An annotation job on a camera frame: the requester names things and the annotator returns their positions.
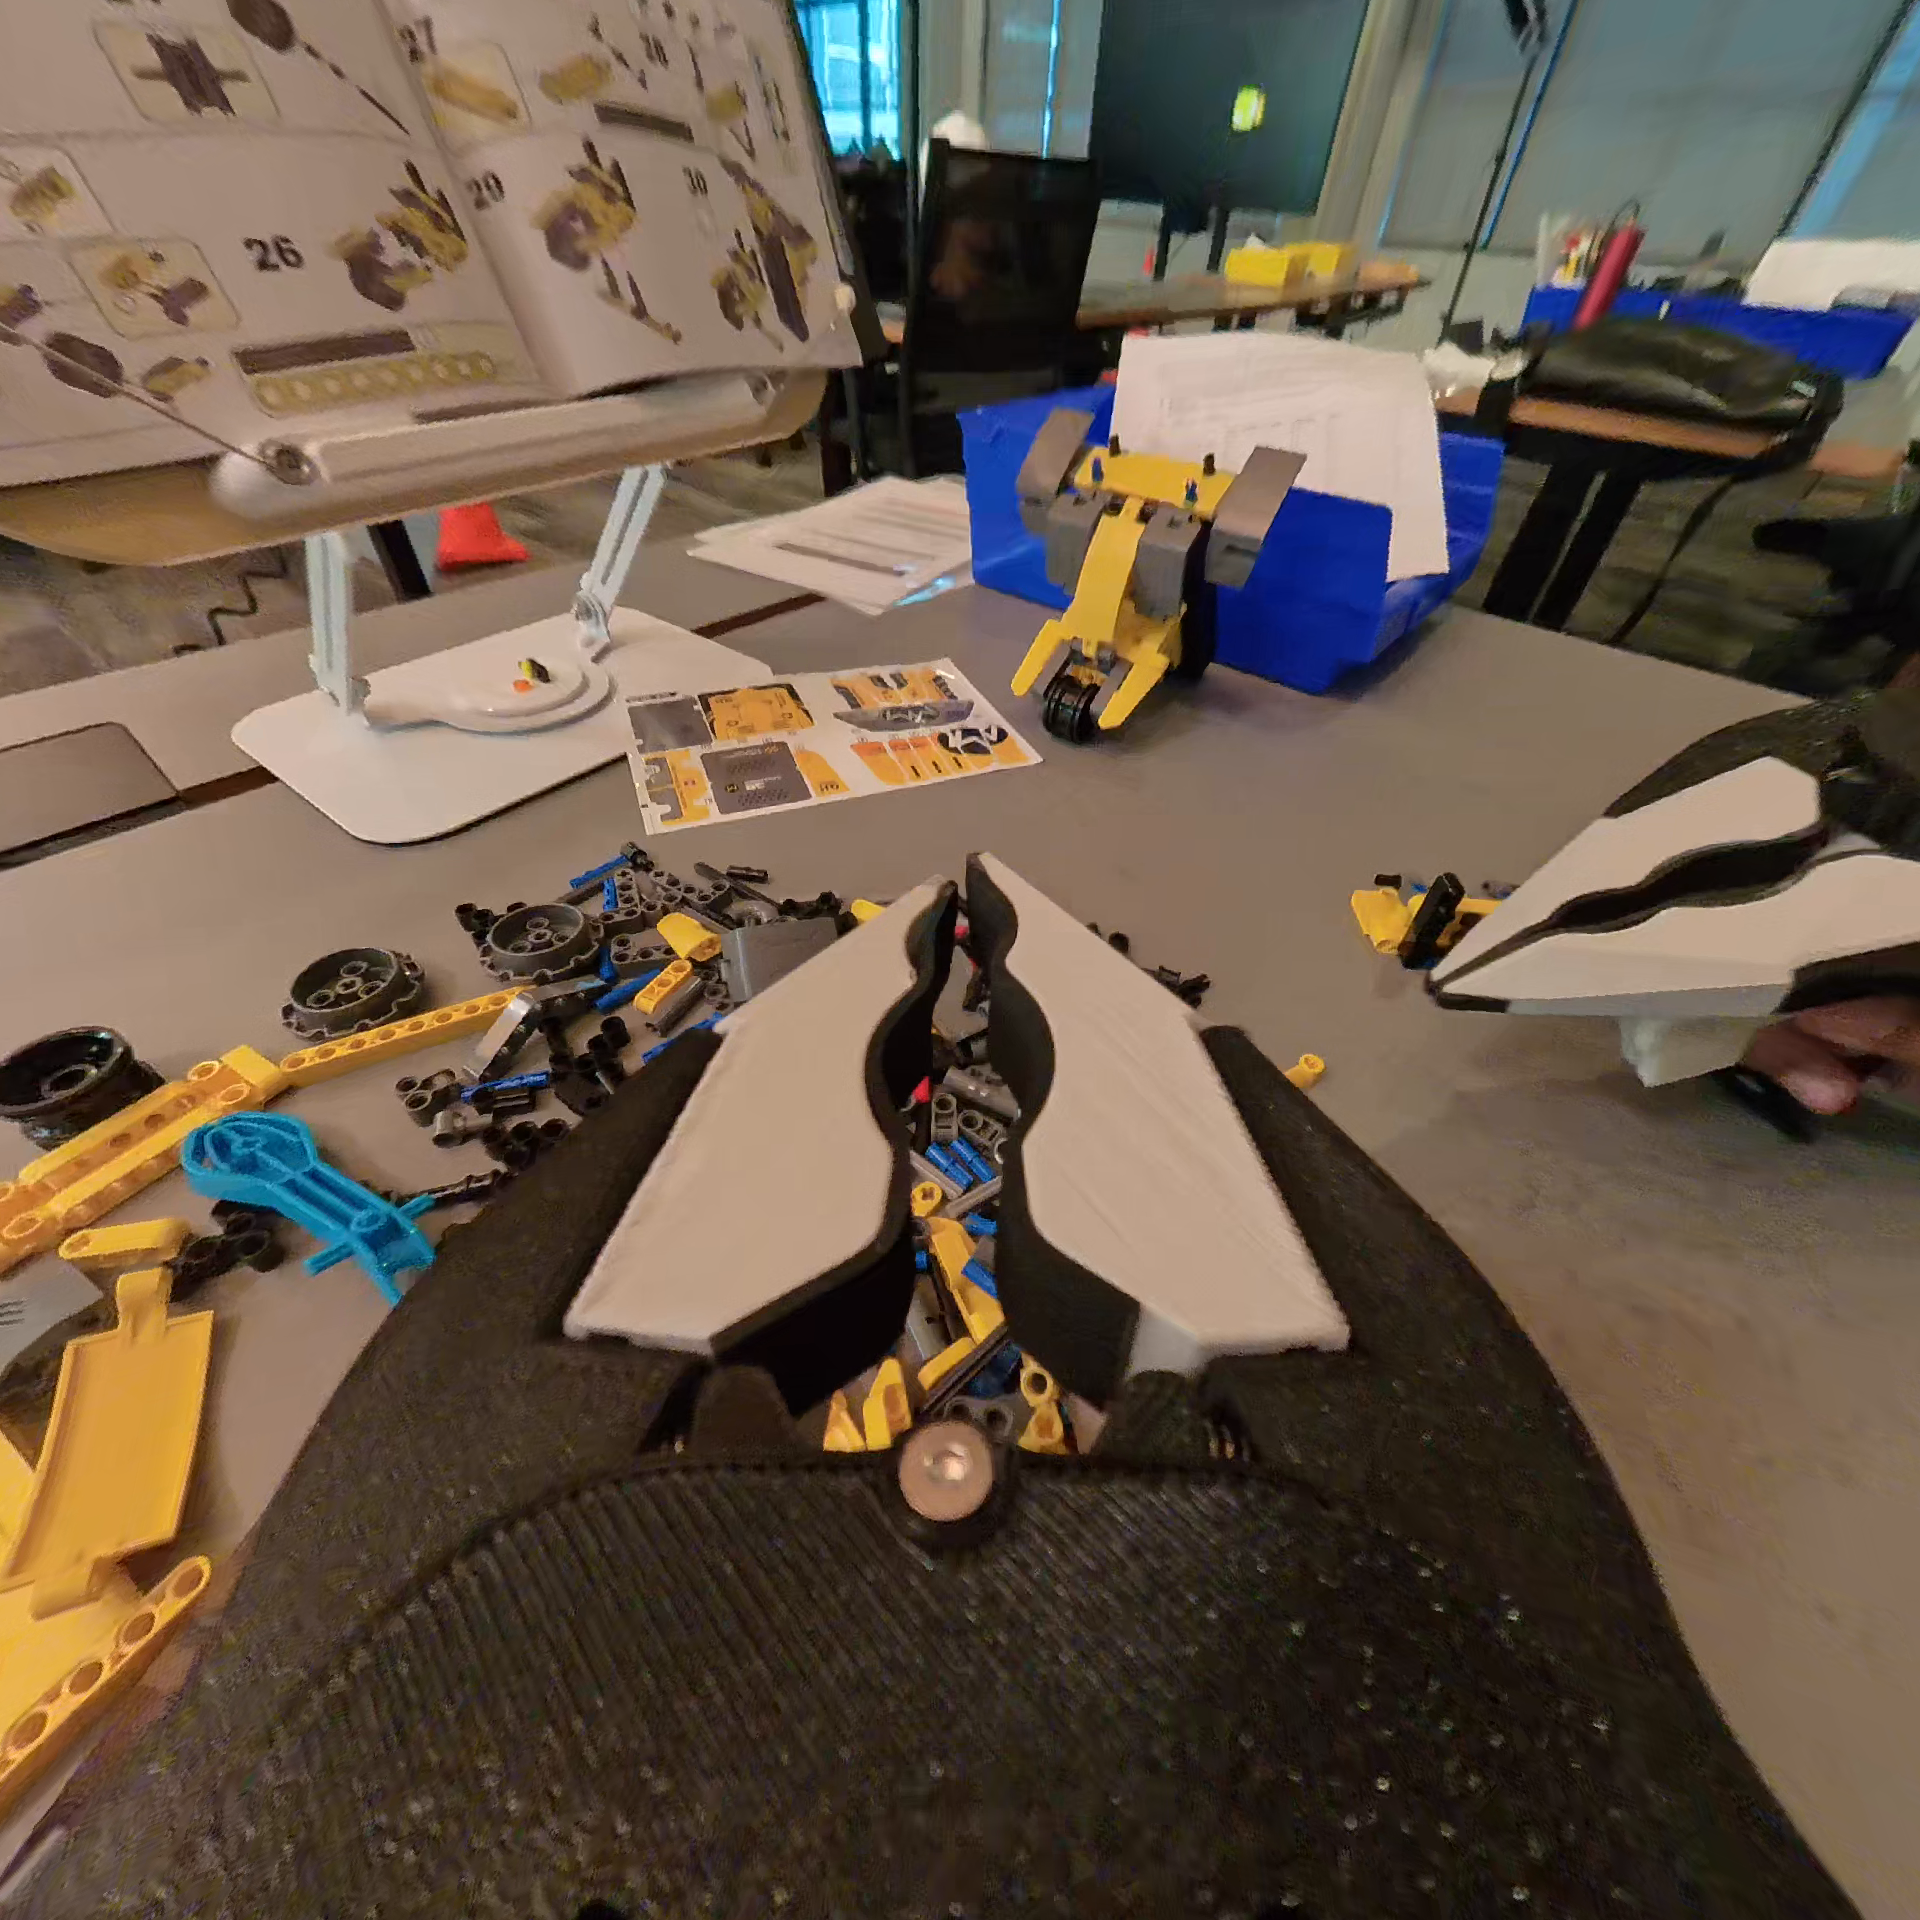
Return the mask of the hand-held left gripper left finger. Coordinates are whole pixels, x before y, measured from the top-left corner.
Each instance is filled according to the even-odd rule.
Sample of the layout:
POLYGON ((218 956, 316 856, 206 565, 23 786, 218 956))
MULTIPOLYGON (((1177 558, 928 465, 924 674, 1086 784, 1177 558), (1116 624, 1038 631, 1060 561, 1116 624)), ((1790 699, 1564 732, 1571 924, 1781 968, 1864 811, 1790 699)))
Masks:
POLYGON ((763 1369, 861 1369, 914 1286, 906 1108, 936 1066, 957 885, 927 881, 708 1035, 563 1332, 763 1369))

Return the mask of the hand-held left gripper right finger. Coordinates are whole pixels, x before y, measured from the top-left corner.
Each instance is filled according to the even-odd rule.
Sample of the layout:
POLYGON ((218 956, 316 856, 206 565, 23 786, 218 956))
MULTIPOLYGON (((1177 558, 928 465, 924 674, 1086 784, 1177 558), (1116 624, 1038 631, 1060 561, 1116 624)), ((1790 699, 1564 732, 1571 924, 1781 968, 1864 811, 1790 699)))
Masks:
POLYGON ((1353 1329, 1208 1029, 993 851, 968 856, 1004 1146, 997 1295, 1081 1401, 1218 1359, 1338 1355, 1353 1329))

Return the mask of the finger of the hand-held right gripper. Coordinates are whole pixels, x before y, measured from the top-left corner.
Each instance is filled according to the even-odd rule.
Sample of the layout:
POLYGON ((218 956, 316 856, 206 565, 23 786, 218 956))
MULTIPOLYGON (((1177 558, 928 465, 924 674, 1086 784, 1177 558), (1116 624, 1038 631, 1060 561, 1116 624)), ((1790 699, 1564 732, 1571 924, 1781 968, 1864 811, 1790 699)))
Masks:
POLYGON ((1664 902, 1620 925, 1536 925, 1428 974, 1448 1011, 1604 1021, 1648 1085, 1741 1066, 1791 1011, 1917 992, 1917 864, 1820 856, 1797 878, 1718 902, 1664 902))
POLYGON ((1778 756, 1598 818, 1433 968, 1436 988, 1730 988, 1733 911, 1830 845, 1820 788, 1778 756))

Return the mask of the yellow sticker sheet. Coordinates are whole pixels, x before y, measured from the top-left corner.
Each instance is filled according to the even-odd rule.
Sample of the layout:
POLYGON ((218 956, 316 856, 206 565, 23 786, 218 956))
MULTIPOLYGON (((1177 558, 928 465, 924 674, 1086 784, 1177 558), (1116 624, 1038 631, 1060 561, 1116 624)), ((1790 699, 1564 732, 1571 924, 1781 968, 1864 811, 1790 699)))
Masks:
POLYGON ((953 786, 1043 759, 953 661, 641 695, 624 716, 647 834, 953 786))

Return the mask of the yellow toy vehicle model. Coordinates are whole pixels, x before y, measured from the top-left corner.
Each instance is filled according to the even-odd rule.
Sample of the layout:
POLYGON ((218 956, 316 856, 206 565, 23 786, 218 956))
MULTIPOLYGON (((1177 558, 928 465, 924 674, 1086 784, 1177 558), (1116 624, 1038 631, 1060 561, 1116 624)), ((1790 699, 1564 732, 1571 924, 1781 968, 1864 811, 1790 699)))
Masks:
POLYGON ((1014 695, 1041 698, 1043 732, 1117 732, 1163 684, 1198 684, 1218 649, 1218 596, 1243 589, 1307 455, 1256 446, 1238 471, 1096 444, 1091 415, 1043 421, 1021 475, 1024 525, 1068 594, 1030 645, 1014 695))

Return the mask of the pile of toy building pieces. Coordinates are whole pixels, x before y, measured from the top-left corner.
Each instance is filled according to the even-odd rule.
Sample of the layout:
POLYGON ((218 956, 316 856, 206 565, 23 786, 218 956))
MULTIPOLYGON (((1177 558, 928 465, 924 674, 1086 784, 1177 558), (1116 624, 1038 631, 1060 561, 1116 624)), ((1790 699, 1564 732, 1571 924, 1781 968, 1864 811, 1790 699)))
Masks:
MULTIPOLYGON (((968 925, 967 892, 957 888, 953 954, 967 931, 967 954, 986 988, 968 925)), ((644 1149, 638 1181, 661 1154, 716 1048, 717 1025, 666 1042, 606 1111, 610 1119, 647 1119, 661 1138, 644 1149)), ((973 1522, 997 1501, 1004 1472, 996 1432, 953 1414, 950 1404, 983 1364, 1021 1344, 1000 1306, 997 1271, 977 1281, 968 1232, 921 1201, 927 1174, 918 1174, 913 1128, 906 1244, 914 1286, 904 1329, 878 1364, 763 1369, 641 1348, 620 1338, 574 1339, 567 1332, 561 1356, 610 1344, 611 1356, 757 1369, 781 1408, 806 1414, 830 1405, 830 1451, 893 1454, 906 1508, 921 1522, 950 1531, 973 1522)), ((588 1266, 633 1191, 611 1201, 611 1226, 586 1229, 588 1266)), ((150 1588, 127 1575, 128 1561, 178 1536, 203 1434, 216 1314, 174 1308, 174 1281, 161 1261, 180 1241, 184 1224, 154 1219, 124 1235, 78 1235, 64 1249, 66 1261, 96 1258, 117 1271, 116 1324, 66 1345, 38 1456, 3 1445, 3 1805, 61 1759, 110 1701, 133 1689, 180 1621, 201 1609, 216 1576, 203 1554, 180 1561, 150 1588)), ((561 1284, 563 1316, 583 1278, 561 1284)), ((1058 1451, 1067 1385, 1041 1359, 1021 1355, 1034 1401, 1021 1445, 1058 1451)))

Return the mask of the instruction booklet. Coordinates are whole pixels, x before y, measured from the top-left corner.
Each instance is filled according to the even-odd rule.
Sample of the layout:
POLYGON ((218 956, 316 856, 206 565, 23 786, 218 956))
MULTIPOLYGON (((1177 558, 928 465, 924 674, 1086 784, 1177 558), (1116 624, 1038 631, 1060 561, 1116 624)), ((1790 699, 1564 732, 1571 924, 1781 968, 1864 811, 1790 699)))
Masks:
POLYGON ((853 369, 793 2, 7 2, 3 486, 853 369))

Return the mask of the blue bin holding paper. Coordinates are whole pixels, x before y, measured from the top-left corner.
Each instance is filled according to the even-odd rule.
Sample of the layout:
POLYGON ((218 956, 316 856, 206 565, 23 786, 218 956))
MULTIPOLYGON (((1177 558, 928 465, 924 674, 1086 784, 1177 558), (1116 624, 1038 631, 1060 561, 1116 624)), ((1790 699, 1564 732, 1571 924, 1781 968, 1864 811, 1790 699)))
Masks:
MULTIPOLYGON (((983 589, 1064 611, 1068 589, 1046 576, 1043 541, 1018 509, 1018 471, 1060 405, 1090 411, 1106 436, 1111 385, 1021 396, 957 415, 973 522, 973 574, 983 589)), ((1414 635, 1474 574, 1498 514, 1507 448, 1480 435, 1443 431, 1443 512, 1448 561, 1433 576, 1390 584, 1387 512, 1294 489, 1248 584, 1218 594, 1216 661, 1226 669, 1324 695, 1414 635)))

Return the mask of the teal toy brick separator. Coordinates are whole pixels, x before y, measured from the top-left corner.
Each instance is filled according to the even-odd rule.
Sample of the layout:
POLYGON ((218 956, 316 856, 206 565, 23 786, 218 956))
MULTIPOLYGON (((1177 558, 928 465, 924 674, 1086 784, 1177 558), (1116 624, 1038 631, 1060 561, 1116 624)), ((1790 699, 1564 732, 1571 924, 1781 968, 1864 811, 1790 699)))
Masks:
POLYGON ((358 1266, 388 1306, 401 1304, 403 1274, 438 1261, 421 1205, 393 1202, 326 1162, 298 1116, 248 1111, 203 1124, 180 1144, 180 1172, 201 1196, 286 1218, 316 1241, 310 1274, 358 1266))

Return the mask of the white book stand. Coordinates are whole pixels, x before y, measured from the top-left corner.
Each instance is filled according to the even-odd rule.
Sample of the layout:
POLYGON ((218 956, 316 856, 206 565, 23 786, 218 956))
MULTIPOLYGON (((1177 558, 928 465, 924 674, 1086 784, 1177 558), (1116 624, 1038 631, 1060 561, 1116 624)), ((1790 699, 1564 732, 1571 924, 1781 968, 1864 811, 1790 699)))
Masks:
POLYGON ((230 738, 338 829, 371 845, 448 836, 633 748, 628 699, 750 685, 770 665, 620 609, 681 459, 771 444, 821 408, 826 371, 668 376, 614 396, 317 428, 121 475, 3 492, 3 535, 98 564, 178 565, 303 541, 316 691, 230 738), (600 541, 561 614, 363 672, 347 531, 618 471, 600 541))

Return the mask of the white printed paper sheet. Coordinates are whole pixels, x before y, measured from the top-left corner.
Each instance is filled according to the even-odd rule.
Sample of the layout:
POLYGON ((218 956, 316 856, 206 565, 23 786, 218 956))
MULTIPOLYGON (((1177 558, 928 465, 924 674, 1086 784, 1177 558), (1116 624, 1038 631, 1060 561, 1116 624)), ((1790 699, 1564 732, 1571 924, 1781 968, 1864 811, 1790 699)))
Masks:
POLYGON ((1128 338, 1111 415, 1123 448, 1243 468, 1303 455, 1301 486, 1390 512, 1387 579, 1451 565, 1437 408, 1414 355, 1298 332, 1128 338))

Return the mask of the paper in clear sleeve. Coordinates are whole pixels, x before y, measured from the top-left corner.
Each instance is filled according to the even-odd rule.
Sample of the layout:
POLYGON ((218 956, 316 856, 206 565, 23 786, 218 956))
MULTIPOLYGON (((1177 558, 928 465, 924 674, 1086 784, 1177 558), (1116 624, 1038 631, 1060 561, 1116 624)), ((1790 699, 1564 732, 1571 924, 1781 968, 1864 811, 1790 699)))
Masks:
POLYGON ((974 579, 960 476, 878 476, 788 514, 711 528, 688 554, 864 614, 974 579))

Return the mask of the black tripod stand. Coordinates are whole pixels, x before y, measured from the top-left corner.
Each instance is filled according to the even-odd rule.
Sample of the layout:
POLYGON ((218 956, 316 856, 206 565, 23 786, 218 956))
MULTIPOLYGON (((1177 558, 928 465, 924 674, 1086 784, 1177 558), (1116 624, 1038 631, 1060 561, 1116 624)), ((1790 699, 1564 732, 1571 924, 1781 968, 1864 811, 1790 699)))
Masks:
POLYGON ((1516 46, 1520 51, 1520 79, 1516 86, 1513 105, 1507 111, 1496 155, 1490 159, 1478 212, 1470 219, 1470 231, 1460 245, 1460 261, 1454 269, 1448 298, 1443 302, 1443 316, 1437 322, 1436 344, 1448 339, 1454 321, 1460 314, 1467 279, 1478 258, 1490 249, 1491 236, 1498 235, 1501 212, 1520 168, 1520 156, 1538 121, 1544 95, 1560 64, 1566 31, 1571 25, 1577 2, 1503 2, 1503 11, 1507 24, 1513 25, 1516 46))

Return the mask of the wooden table black legs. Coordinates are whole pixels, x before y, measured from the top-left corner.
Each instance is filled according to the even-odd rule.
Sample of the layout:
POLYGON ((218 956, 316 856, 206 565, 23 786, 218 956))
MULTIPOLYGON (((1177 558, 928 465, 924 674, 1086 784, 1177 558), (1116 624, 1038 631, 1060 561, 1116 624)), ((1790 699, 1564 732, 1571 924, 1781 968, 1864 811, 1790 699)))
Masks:
POLYGON ((1411 265, 1364 261, 1347 275, 1301 278, 1284 285, 1238 284, 1226 275, 1147 278, 1090 284, 1074 316, 1078 332, 1120 335, 1181 322, 1253 328, 1268 314, 1291 314, 1298 328, 1340 339, 1364 322, 1393 321, 1433 279, 1411 265))

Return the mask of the large dark screen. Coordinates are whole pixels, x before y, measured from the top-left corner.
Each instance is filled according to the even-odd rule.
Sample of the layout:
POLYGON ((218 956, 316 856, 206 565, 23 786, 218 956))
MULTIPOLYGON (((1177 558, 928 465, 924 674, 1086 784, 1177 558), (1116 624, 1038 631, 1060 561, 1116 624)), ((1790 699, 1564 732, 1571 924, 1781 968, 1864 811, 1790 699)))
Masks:
POLYGON ((1308 214, 1366 2, 1106 2, 1090 155, 1106 198, 1177 231, 1218 212, 1308 214))

